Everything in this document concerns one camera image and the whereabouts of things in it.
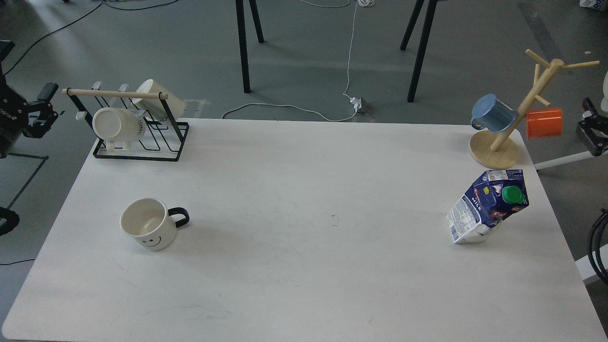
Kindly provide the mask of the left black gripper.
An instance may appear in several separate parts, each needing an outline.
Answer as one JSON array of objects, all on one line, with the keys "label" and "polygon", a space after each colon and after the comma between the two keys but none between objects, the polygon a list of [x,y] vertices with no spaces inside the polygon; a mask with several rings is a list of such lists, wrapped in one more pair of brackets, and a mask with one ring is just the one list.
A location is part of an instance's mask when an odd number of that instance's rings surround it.
[{"label": "left black gripper", "polygon": [[[45,84],[33,102],[1,102],[0,144],[2,148],[11,148],[22,135],[26,138],[43,138],[59,118],[58,113],[53,113],[51,104],[57,90],[57,84]],[[39,116],[29,124],[29,114],[36,112],[40,112]]]}]

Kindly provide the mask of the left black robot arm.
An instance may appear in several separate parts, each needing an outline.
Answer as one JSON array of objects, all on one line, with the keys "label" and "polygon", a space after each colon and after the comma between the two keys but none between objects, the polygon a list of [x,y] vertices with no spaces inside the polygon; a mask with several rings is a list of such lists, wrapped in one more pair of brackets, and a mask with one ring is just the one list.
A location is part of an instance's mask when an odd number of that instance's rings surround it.
[{"label": "left black robot arm", "polygon": [[0,78],[0,152],[6,158],[20,136],[43,138],[58,119],[51,99],[58,85],[45,84],[37,99],[27,102],[17,91],[9,87],[4,75]]}]

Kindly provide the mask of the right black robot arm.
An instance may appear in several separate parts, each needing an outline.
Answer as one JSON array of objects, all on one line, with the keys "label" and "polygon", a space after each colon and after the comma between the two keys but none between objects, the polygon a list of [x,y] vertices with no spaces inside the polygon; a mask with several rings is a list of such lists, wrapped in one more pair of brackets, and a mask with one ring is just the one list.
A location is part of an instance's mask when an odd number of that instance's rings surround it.
[{"label": "right black robot arm", "polygon": [[583,116],[583,119],[578,123],[576,132],[592,156],[601,156],[608,148],[608,119],[605,115],[600,115],[597,112],[593,102],[588,97],[582,101],[582,108],[584,108],[585,113],[588,111],[590,115]]}]

